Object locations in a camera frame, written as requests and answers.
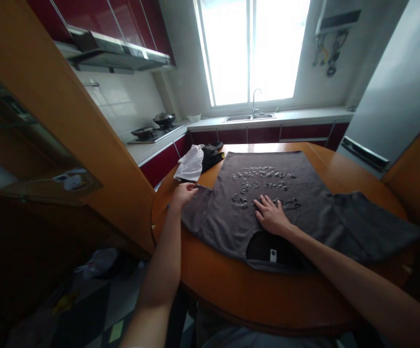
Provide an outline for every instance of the range hood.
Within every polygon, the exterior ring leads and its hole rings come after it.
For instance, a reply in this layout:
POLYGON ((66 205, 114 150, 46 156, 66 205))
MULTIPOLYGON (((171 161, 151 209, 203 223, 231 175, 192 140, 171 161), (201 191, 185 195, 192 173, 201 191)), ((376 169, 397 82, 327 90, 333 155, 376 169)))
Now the range hood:
POLYGON ((169 65, 170 56, 93 31, 67 26, 80 54, 67 60, 75 67, 90 65, 131 71, 144 71, 169 65))

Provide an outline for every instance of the hand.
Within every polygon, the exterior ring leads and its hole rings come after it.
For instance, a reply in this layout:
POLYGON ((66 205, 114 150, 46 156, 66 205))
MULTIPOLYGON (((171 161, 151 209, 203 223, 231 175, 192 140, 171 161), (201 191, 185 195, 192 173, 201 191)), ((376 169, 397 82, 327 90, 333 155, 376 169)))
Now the hand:
POLYGON ((171 206, 181 209, 186 203, 190 202, 192 197, 199 191, 198 188, 194 187, 195 184, 193 183, 183 183, 176 187, 171 206))
POLYGON ((286 234, 299 230, 292 225, 284 214, 284 208, 281 201, 277 201, 277 206, 268 196, 260 196, 260 202, 253 200, 260 211, 256 211, 255 215, 261 225, 270 233, 287 237, 286 234))

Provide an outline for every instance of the frying pan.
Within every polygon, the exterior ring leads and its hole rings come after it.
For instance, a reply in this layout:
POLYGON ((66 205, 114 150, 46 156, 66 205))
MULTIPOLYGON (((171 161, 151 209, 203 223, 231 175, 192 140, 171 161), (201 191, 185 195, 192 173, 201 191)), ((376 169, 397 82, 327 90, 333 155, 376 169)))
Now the frying pan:
POLYGON ((161 113, 159 115, 156 115, 153 118, 153 121, 160 127, 167 127, 173 123, 175 118, 176 116, 174 114, 161 113))
POLYGON ((149 136, 152 135, 153 128, 152 127, 145 127, 133 130, 131 133, 138 137, 139 139, 147 139, 149 136))

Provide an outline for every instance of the countertop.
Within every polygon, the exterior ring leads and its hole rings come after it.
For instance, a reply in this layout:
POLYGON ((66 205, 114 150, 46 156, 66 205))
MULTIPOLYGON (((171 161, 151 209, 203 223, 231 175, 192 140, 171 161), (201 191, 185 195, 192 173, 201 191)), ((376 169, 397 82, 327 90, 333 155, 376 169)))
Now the countertop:
POLYGON ((166 148, 171 142, 180 138, 188 130, 190 131, 204 131, 204 130, 221 130, 221 129, 243 129, 243 128, 257 128, 270 127, 280 125, 294 125, 294 124, 308 124, 308 123, 331 123, 334 121, 350 121, 353 117, 353 112, 347 111, 344 107, 328 107, 317 109, 302 109, 302 110, 288 110, 273 113, 275 118, 271 119, 257 119, 250 121, 235 121, 223 123, 226 116, 210 117, 202 119, 198 122, 178 122, 176 125, 183 125, 169 136, 161 139, 153 144, 126 144, 131 140, 131 135, 121 136, 120 139, 125 143, 126 149, 131 154, 136 163, 141 166, 147 162, 150 157, 166 148))
POLYGON ((344 107, 288 110, 267 114, 274 114, 275 118, 223 123, 227 117, 227 115, 225 115, 221 117, 211 117, 200 120, 199 122, 191 123, 189 124, 188 129, 190 131, 202 131, 211 129, 270 127, 287 124, 329 123, 333 121, 350 121, 353 117, 353 112, 347 111, 344 107))

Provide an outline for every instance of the plastic bag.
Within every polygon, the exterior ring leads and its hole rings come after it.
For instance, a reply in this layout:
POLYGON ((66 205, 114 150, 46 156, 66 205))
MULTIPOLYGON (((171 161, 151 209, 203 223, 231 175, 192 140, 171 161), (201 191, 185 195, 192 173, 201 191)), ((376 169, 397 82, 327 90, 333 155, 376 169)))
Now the plastic bag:
POLYGON ((118 258, 115 248, 96 250, 91 259, 84 265, 76 268, 75 273, 83 272, 84 279, 100 276, 107 272, 118 258))
POLYGON ((192 145, 190 150, 178 161, 179 167, 174 179, 197 182, 202 173, 203 145, 192 145))

